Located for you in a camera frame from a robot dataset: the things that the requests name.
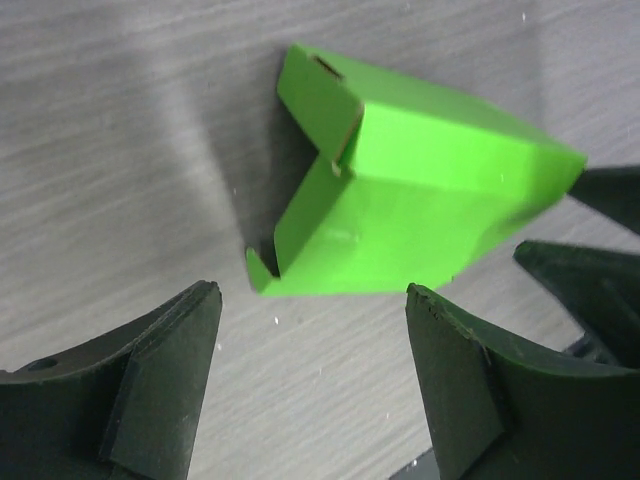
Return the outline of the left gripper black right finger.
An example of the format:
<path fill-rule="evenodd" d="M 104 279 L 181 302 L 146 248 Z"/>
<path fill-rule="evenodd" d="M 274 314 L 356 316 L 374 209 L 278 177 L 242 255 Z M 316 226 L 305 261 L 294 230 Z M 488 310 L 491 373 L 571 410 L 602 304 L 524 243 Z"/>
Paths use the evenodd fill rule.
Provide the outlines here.
<path fill-rule="evenodd" d="M 406 319 L 444 479 L 635 479 L 639 374 L 482 320 L 430 289 Z"/>

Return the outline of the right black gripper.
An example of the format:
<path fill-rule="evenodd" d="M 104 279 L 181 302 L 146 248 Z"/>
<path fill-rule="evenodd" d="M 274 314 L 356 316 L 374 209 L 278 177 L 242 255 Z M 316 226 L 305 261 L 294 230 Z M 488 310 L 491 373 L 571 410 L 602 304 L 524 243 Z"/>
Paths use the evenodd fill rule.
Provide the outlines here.
<path fill-rule="evenodd" d="M 587 169 L 569 195 L 639 234 L 638 166 Z M 602 365 L 639 366 L 637 254 L 528 240 L 513 258 L 584 330 L 564 354 Z"/>

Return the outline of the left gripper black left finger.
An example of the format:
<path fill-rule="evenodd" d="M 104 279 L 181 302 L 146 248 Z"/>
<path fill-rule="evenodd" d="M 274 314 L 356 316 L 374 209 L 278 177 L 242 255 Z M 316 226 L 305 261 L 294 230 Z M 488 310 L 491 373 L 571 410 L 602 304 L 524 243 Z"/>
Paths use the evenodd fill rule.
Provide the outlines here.
<path fill-rule="evenodd" d="M 83 344 L 1 373 L 4 479 L 184 479 L 222 310 L 198 281 Z"/>

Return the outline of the green paper box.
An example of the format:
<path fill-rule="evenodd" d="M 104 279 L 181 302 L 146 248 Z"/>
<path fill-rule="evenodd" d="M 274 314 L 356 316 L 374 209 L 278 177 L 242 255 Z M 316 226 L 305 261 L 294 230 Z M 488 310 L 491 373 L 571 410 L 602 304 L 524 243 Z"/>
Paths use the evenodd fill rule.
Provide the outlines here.
<path fill-rule="evenodd" d="M 265 296 L 438 288 L 555 205 L 586 156 L 489 101 L 291 45 L 277 93 L 317 158 L 277 221 Z"/>

